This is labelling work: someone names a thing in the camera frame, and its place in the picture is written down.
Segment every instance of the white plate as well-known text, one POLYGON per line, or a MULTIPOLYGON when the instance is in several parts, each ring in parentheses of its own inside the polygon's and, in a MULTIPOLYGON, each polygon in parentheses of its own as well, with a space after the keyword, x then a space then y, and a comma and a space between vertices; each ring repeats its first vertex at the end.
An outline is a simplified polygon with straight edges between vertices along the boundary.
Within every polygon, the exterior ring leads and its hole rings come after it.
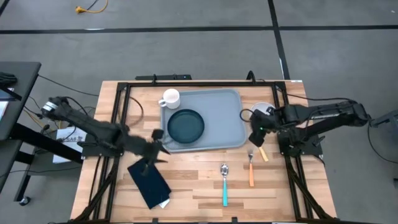
POLYGON ((274 105, 272 105, 270 103, 260 102, 260 103, 256 103, 255 105, 253 105, 250 110, 251 111, 259 110, 259 111, 263 112, 264 114, 269 115, 269 113, 267 112, 267 109, 269 107, 275 108, 274 105))

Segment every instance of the white paper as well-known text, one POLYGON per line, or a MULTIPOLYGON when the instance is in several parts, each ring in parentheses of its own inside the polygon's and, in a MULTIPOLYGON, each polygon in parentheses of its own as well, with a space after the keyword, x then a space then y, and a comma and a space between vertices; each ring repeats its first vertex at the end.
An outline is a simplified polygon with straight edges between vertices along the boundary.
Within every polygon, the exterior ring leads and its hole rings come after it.
POLYGON ((170 199, 167 199, 166 201, 160 203, 159 206, 160 206, 161 208, 164 208, 164 207, 166 207, 166 205, 167 205, 169 202, 170 202, 170 199))
POLYGON ((0 101, 0 120, 1 120, 2 116, 4 115, 4 112, 6 112, 7 105, 8 105, 8 101, 0 101))
MULTIPOLYGON (((64 139, 64 138, 68 137, 70 135, 70 133, 73 132, 74 129, 75 129, 75 127, 59 129, 57 131, 57 139, 64 139)), ((71 136, 69 136, 67 139, 65 139, 64 142, 62 142, 62 144, 66 145, 78 152, 82 152, 83 148, 80 147, 77 144, 77 142, 84 141, 86 139, 86 134, 87 133, 85 133, 81 129, 76 128, 76 131, 71 136)), ((70 162, 70 160, 54 155, 52 162, 55 164, 58 164, 61 162, 70 162)))

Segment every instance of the orange handle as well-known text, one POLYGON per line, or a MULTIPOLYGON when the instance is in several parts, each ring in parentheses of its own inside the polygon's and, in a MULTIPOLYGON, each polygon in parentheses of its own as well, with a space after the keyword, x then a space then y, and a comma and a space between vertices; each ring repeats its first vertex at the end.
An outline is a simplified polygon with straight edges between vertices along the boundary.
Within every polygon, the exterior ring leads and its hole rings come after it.
POLYGON ((250 187, 254 187, 254 175, 253 175, 253 164, 250 163, 249 166, 249 185, 250 187))
POLYGON ((265 162, 268 162, 268 157, 267 157, 267 155, 266 155, 266 152, 264 152, 264 150, 262 149, 262 147, 259 147, 259 149, 260 149, 260 152, 261 152, 262 159, 263 159, 265 162))

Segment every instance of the caster wheel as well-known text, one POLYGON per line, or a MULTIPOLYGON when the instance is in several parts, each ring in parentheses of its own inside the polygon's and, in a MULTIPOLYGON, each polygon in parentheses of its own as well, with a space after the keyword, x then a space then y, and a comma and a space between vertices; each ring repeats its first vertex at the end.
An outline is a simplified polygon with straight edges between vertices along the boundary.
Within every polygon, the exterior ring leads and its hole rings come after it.
POLYGON ((19 202, 19 205, 20 206, 25 206, 25 205, 29 204, 30 200, 31 200, 30 197, 24 196, 24 198, 19 202))

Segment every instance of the gray tray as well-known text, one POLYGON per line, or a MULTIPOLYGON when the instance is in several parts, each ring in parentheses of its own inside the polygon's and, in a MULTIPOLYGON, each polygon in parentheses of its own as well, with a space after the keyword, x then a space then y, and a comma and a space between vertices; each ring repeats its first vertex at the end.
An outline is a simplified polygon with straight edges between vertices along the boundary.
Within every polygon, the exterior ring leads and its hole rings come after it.
POLYGON ((247 140, 246 127, 239 118, 242 110, 241 97, 236 90, 216 89, 181 91, 181 104, 177 109, 161 109, 160 122, 165 131, 164 147, 170 152, 221 149, 242 146, 247 140), (173 141, 167 132, 170 117, 182 109, 198 112, 204 122, 202 136, 193 143, 180 144, 173 141))

